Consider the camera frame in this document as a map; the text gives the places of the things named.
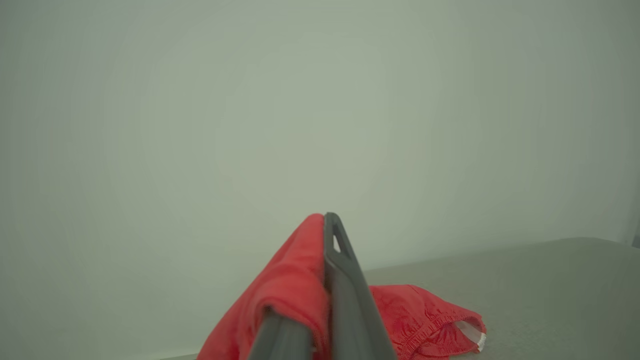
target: red fabric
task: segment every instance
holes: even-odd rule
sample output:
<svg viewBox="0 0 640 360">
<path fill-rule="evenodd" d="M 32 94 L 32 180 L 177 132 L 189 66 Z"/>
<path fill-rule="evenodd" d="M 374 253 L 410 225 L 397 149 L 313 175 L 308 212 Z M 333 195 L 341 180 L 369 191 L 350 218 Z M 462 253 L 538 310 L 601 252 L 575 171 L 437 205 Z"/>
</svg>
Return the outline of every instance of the red fabric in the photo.
<svg viewBox="0 0 640 360">
<path fill-rule="evenodd" d="M 198 360 L 245 360 L 264 310 L 305 324 L 314 337 L 314 360 L 329 360 L 329 298 L 324 290 L 324 217 L 310 215 L 205 341 Z M 486 332 L 480 315 L 412 285 L 370 286 L 398 360 L 446 358 L 476 350 L 453 324 L 465 320 Z"/>
<path fill-rule="evenodd" d="M 324 216 L 310 215 L 231 306 L 205 341 L 198 360 L 245 360 L 264 309 L 304 323 L 314 336 L 315 360 L 328 358 L 324 290 Z"/>
<path fill-rule="evenodd" d="M 466 321 L 486 333 L 482 317 L 413 285 L 370 286 L 398 360 L 448 358 L 478 352 L 454 325 Z"/>
</svg>

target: white wall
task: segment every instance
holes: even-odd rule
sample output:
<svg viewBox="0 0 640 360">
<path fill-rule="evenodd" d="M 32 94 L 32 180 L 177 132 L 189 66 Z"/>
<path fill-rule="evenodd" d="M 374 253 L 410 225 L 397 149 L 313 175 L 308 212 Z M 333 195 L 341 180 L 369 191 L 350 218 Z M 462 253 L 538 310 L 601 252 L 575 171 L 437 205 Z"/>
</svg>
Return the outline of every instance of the white wall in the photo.
<svg viewBox="0 0 640 360">
<path fill-rule="evenodd" d="M 196 352 L 316 211 L 364 268 L 630 241 L 638 13 L 4 1 L 0 357 Z"/>
</svg>

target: red cloth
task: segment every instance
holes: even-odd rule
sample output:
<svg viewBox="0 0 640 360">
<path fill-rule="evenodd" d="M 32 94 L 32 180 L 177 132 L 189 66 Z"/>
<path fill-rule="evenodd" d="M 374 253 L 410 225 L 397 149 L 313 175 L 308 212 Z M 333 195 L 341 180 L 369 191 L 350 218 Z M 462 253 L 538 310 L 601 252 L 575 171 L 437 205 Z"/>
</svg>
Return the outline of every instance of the red cloth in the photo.
<svg viewBox="0 0 640 360">
<path fill-rule="evenodd" d="M 398 360 L 447 359 L 479 352 L 486 329 L 482 316 L 413 285 L 370 286 Z M 471 341 L 455 322 L 467 322 Z"/>
<path fill-rule="evenodd" d="M 198 360 L 246 360 L 267 307 L 311 330 L 317 349 L 314 360 L 331 358 L 323 229 L 320 214 L 310 215 L 298 226 L 210 333 Z M 481 331 L 484 341 L 486 329 L 473 311 L 412 285 L 369 288 L 398 360 L 442 360 L 478 351 L 481 343 L 469 340 L 454 324 L 458 321 Z"/>
<path fill-rule="evenodd" d="M 328 358 L 323 235 L 324 216 L 307 217 L 218 322 L 198 360 L 245 360 L 268 306 L 305 324 L 314 336 L 314 359 Z"/>
</svg>

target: gray wall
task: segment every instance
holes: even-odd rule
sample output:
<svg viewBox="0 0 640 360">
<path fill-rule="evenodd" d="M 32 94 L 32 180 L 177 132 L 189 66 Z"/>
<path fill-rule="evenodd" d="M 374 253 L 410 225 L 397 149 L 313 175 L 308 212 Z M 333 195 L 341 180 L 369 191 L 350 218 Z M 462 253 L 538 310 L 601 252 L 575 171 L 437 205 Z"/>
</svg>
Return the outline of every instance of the gray wall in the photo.
<svg viewBox="0 0 640 360">
<path fill-rule="evenodd" d="M 0 6 L 3 359 L 196 352 L 315 211 L 364 268 L 636 230 L 633 1 Z"/>
<path fill-rule="evenodd" d="M 636 237 L 634 238 L 633 246 L 640 247 L 640 223 L 638 223 L 638 228 L 636 229 Z"/>
</svg>

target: table surface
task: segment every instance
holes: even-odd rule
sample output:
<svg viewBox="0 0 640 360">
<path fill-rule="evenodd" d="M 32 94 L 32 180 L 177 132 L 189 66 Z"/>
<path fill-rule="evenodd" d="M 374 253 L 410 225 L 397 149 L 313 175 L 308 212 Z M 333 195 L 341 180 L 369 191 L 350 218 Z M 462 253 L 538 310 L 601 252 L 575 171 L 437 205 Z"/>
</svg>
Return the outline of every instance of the table surface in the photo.
<svg viewBox="0 0 640 360">
<path fill-rule="evenodd" d="M 640 249 L 570 238 L 365 272 L 483 316 L 480 354 L 453 359 L 640 359 Z"/>
</svg>

